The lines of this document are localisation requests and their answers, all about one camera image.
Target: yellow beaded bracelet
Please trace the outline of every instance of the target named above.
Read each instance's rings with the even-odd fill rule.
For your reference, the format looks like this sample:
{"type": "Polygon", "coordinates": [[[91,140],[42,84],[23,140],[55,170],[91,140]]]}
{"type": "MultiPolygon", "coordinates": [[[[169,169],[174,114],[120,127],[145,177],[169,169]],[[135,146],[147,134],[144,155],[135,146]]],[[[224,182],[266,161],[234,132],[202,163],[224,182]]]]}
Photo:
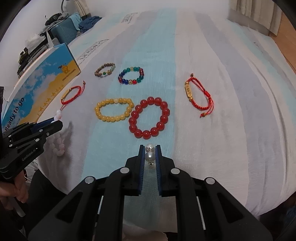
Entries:
{"type": "Polygon", "coordinates": [[[94,111],[96,112],[96,116],[106,122],[115,122],[115,121],[120,121],[124,120],[126,117],[130,116],[130,113],[132,109],[135,107],[133,101],[131,99],[126,99],[126,98],[118,98],[118,99],[105,99],[101,102],[99,102],[96,107],[94,108],[94,111]],[[100,112],[100,108],[107,104],[128,104],[128,107],[126,108],[126,111],[122,115],[117,115],[117,116],[104,116],[100,112]]]}

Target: camel logo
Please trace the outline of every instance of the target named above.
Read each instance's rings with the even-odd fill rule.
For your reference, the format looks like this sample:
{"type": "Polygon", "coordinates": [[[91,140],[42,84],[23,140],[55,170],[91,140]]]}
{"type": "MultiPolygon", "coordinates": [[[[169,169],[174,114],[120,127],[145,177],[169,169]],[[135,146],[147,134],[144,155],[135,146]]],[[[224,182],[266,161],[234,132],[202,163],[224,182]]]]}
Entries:
{"type": "Polygon", "coordinates": [[[61,65],[59,66],[59,69],[61,69],[63,71],[64,74],[69,73],[70,71],[68,70],[68,66],[67,65],[61,65]]]}

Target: bed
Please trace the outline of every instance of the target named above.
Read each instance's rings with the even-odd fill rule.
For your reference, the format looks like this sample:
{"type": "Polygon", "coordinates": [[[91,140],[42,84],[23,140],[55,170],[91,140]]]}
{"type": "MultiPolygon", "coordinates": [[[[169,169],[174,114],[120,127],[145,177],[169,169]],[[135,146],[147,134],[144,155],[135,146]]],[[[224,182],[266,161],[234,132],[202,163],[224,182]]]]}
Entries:
{"type": "MultiPolygon", "coordinates": [[[[38,160],[59,190],[69,193],[90,175],[108,176],[137,155],[141,144],[152,143],[191,176],[214,177],[254,216],[296,191],[296,75],[270,37],[214,16],[161,9],[106,16],[69,48],[81,74],[66,89],[83,80],[86,88],[62,111],[64,156],[54,155],[46,143],[38,160]],[[94,72],[104,63],[116,68],[98,78],[94,72]],[[121,85],[118,75],[130,66],[141,66],[145,77],[137,85],[121,85]],[[185,94],[191,73],[215,102],[204,118],[185,94]],[[127,120],[106,123],[94,112],[106,98],[138,104],[149,96],[161,97],[171,111],[165,130],[149,140],[136,139],[127,120]]],[[[195,101],[206,105],[204,95],[191,89],[195,101]]],[[[62,94],[40,121],[55,115],[62,94]]],[[[102,114],[124,108],[104,108],[102,114]]],[[[150,129],[159,116],[158,108],[147,108],[138,128],[150,129]]],[[[177,231],[175,200],[159,197],[156,171],[148,164],[142,195],[125,199],[124,222],[177,231]]]]}

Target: curtain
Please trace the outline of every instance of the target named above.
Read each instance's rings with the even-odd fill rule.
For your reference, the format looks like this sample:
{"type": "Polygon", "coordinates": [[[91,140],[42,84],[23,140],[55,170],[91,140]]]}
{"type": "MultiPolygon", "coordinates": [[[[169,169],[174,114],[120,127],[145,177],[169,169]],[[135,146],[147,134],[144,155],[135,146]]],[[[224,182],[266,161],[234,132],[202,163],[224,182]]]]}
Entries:
{"type": "Polygon", "coordinates": [[[85,0],[75,0],[74,3],[75,3],[75,7],[81,17],[88,15],[90,13],[85,0]]]}
{"type": "Polygon", "coordinates": [[[230,0],[230,7],[277,35],[281,9],[272,0],[230,0]]]}

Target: wooden floor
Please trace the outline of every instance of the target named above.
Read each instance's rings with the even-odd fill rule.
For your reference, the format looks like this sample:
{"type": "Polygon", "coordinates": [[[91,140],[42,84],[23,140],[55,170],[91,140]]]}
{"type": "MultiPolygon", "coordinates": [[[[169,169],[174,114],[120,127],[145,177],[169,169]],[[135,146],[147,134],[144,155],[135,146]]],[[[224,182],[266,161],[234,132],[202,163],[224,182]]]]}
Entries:
{"type": "Polygon", "coordinates": [[[278,35],[275,36],[270,33],[269,36],[276,42],[287,62],[296,73],[296,30],[284,13],[282,13],[278,35]]]}

